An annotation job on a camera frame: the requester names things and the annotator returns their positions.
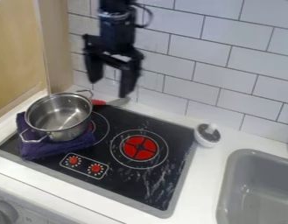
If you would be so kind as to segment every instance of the countertop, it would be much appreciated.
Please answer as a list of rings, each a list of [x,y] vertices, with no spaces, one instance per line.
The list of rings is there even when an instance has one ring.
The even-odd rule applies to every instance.
[[[0,142],[16,129],[16,113],[46,92],[40,92],[0,118]],[[104,95],[96,99],[111,100]],[[130,102],[125,109],[194,128],[202,121]],[[288,158],[288,144],[220,127],[222,140],[213,149],[199,147],[186,177],[173,216],[159,219],[111,199],[83,190],[0,157],[0,189],[54,211],[78,223],[216,224],[215,210],[228,156],[240,149],[254,149]]]

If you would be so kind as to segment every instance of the stainless steel pot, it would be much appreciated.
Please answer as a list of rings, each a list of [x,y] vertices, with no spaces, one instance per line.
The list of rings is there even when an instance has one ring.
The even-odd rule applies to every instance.
[[[89,92],[88,89],[77,92]],[[51,94],[34,102],[25,113],[30,126],[20,133],[24,143],[36,144],[46,138],[54,142],[65,142],[82,135],[88,128],[93,104],[87,97],[76,93]],[[27,131],[37,131],[40,139],[26,140]]]

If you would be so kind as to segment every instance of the toy stove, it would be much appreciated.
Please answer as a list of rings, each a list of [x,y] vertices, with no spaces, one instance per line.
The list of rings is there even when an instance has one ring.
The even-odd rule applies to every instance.
[[[0,156],[160,218],[172,215],[193,160],[193,129],[111,106],[96,106],[93,147],[26,163],[17,134]]]

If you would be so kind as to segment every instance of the purple towel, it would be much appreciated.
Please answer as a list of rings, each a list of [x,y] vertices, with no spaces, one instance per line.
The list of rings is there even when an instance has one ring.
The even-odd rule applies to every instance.
[[[21,133],[30,127],[25,122],[25,112],[17,115],[18,132]],[[24,133],[26,140],[37,140],[41,136],[35,131],[26,131]],[[95,137],[90,130],[86,131],[82,136],[74,140],[62,143],[55,143],[48,138],[41,143],[23,143],[20,138],[19,151],[21,158],[26,160],[33,160],[34,158],[44,158],[60,153],[68,153],[79,149],[85,149],[95,144]]]

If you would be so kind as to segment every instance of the gray sink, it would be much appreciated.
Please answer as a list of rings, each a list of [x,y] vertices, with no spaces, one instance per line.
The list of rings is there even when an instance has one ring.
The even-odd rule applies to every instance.
[[[218,224],[288,224],[288,159],[238,150],[228,159]]]

